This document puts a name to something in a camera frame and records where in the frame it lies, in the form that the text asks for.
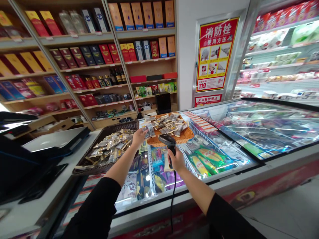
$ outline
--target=red gift box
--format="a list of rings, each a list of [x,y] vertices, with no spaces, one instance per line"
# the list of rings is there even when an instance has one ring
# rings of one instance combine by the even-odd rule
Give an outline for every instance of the red gift box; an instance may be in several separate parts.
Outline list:
[[[132,83],[145,82],[146,76],[131,76],[130,79]]]
[[[163,74],[163,79],[177,78],[177,72]]]

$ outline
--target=wine bottle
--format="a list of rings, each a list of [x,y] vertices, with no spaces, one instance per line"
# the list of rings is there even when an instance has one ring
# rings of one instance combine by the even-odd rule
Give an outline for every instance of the wine bottle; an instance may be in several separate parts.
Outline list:
[[[127,82],[126,82],[126,77],[124,75],[123,68],[120,68],[120,69],[121,69],[120,73],[121,73],[121,76],[122,76],[123,84],[126,84]]]
[[[112,85],[118,85],[118,81],[116,79],[116,76],[113,74],[113,71],[110,69],[110,77],[112,80]]]
[[[119,84],[123,84],[123,79],[122,79],[121,74],[118,73],[118,71],[116,70],[116,68],[114,69],[114,71],[115,71],[116,79],[117,79],[117,81],[119,82]]]

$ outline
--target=counter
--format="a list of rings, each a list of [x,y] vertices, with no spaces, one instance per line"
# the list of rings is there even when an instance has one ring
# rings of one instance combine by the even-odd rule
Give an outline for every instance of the counter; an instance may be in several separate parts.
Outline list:
[[[90,148],[99,133],[100,131],[91,132],[72,155],[61,160],[58,165],[67,163],[68,166],[41,198],[24,204],[18,204],[19,200],[17,200],[0,206],[0,209],[11,209],[9,214],[0,221],[0,238],[10,238],[41,228],[53,206],[56,206],[70,183],[75,165]]]

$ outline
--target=refrigerator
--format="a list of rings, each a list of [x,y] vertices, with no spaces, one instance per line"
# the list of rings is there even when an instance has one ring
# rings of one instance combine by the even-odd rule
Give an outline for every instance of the refrigerator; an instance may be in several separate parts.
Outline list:
[[[195,135],[178,145],[187,168],[237,209],[319,174],[317,107],[243,98],[179,113]],[[164,147],[142,145],[115,204],[111,237],[165,235],[170,231],[174,176],[167,172],[166,158]],[[102,176],[86,177],[75,190],[56,237]],[[183,230],[187,223],[194,225],[195,215],[202,216],[178,174],[173,215],[174,230]]]

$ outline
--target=white counter top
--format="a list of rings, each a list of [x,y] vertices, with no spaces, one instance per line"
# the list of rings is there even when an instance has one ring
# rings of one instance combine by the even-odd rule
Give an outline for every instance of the white counter top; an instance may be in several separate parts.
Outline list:
[[[71,177],[72,170],[89,149],[99,133],[100,130],[91,132],[72,155],[61,160],[59,165],[68,163],[68,166],[41,198],[24,204],[18,204],[20,200],[17,200],[0,206],[0,209],[11,209],[8,215],[0,221],[0,239],[14,237],[40,228],[36,223],[45,210],[47,210],[64,184]]]

